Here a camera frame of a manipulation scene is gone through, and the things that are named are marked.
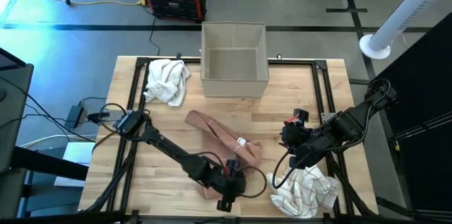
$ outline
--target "concrete floor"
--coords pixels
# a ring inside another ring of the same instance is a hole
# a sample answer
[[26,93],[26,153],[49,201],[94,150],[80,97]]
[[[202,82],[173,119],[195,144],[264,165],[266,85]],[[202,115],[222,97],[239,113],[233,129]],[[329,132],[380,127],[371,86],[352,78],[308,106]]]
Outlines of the concrete floor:
[[[120,0],[135,2],[138,0]],[[402,0],[355,0],[363,26],[378,27]],[[438,0],[413,26],[433,27],[452,11],[450,0]],[[0,0],[0,12],[8,0]],[[346,0],[207,0],[207,20],[261,22],[266,25],[353,26],[349,13],[326,13],[325,8],[345,8]],[[105,4],[68,7],[48,0],[17,0],[0,23],[72,24],[72,25],[150,25],[153,17],[137,6]],[[178,21],[157,20],[156,25],[190,25]],[[72,105],[84,97],[104,97],[119,55],[154,55],[147,31],[101,30],[0,30],[0,47],[23,61],[35,65],[30,94],[54,117],[65,118]],[[412,45],[422,33],[405,33]],[[201,33],[196,31],[156,31],[153,42],[161,55],[199,56]],[[268,56],[282,54],[297,58],[341,58],[350,78],[368,79],[364,60],[357,46],[356,33],[269,32]],[[406,47],[401,38],[393,43],[391,57],[373,61],[375,72],[383,71]],[[355,103],[362,101],[364,86],[352,86]],[[102,101],[89,100],[85,107],[96,112]],[[84,124],[76,131],[96,134],[97,127]],[[40,117],[27,118],[20,128],[17,144],[61,134],[53,124]],[[36,148],[65,146],[66,139],[54,138]],[[378,117],[372,119],[366,139],[366,152],[375,194],[405,205],[396,172]],[[395,216],[383,208],[385,216]]]

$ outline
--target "clothing tag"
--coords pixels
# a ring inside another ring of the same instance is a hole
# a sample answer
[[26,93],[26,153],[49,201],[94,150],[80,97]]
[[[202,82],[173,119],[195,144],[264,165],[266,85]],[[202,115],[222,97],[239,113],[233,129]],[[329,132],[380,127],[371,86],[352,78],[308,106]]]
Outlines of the clothing tag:
[[246,139],[239,137],[239,139],[237,139],[237,142],[243,147],[246,143]]

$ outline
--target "white cloth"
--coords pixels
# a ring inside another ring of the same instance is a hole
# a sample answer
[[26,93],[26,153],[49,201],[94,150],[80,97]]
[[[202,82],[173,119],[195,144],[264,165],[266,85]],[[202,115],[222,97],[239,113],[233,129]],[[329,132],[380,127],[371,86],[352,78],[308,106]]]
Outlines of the white cloth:
[[158,59],[152,61],[148,69],[147,91],[144,92],[146,102],[157,98],[170,107],[182,105],[186,92],[186,80],[191,75],[184,61]]
[[[289,172],[286,169],[282,177]],[[268,173],[267,181],[272,183],[273,174]],[[276,177],[276,184],[281,183],[281,178]],[[339,182],[332,177],[324,177],[320,169],[314,165],[304,170],[296,169],[279,188],[273,188],[270,199],[276,208],[286,216],[292,218],[313,218],[318,207],[332,209],[334,201],[339,193]]]

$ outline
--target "cardboard box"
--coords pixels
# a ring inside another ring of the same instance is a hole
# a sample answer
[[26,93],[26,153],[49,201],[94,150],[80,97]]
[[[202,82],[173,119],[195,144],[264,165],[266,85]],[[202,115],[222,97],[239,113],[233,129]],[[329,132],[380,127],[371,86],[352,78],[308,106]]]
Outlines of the cardboard box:
[[206,97],[262,97],[268,83],[263,23],[204,22],[201,46]]

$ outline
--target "wooden table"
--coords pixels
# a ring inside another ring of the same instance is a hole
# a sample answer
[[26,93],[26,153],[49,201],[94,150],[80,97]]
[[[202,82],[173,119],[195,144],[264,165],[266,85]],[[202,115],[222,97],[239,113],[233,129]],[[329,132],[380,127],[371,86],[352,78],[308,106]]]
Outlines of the wooden table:
[[[126,106],[137,57],[118,57],[110,85],[107,102]],[[354,105],[345,63],[342,59],[328,59],[336,111]],[[279,146],[283,120],[292,116],[294,108],[309,111],[307,127],[319,125],[319,114],[314,95],[314,83],[308,66],[270,66],[270,80],[262,98],[205,98],[200,80],[200,66],[187,65],[192,72],[187,81],[187,92],[181,107],[168,107],[157,100],[147,103],[153,125],[166,137],[189,153],[201,150],[201,131],[184,122],[190,110],[199,110],[216,118],[242,137],[259,141],[263,145],[263,163],[259,167],[265,173],[273,172],[277,161],[286,151]],[[321,91],[325,110],[324,85]],[[135,108],[139,95],[136,96]],[[107,135],[102,127],[98,138]],[[112,178],[119,137],[112,137],[96,148],[85,182],[80,209],[87,208],[96,200]],[[281,165],[283,172],[286,163]],[[350,183],[371,210],[377,212],[366,156],[362,145],[345,151],[345,162]],[[327,175],[325,161],[318,166]],[[246,178],[246,194],[255,194],[263,186],[262,176],[255,172]],[[196,183],[189,179],[180,165],[153,146],[139,143],[131,182],[127,212],[139,210],[146,216],[241,216],[284,217],[270,202],[272,189],[255,199],[240,197],[231,213],[216,210],[216,200],[206,201],[196,191]],[[123,183],[118,186],[114,209],[119,209]],[[341,211],[345,213],[343,194],[340,194]]]

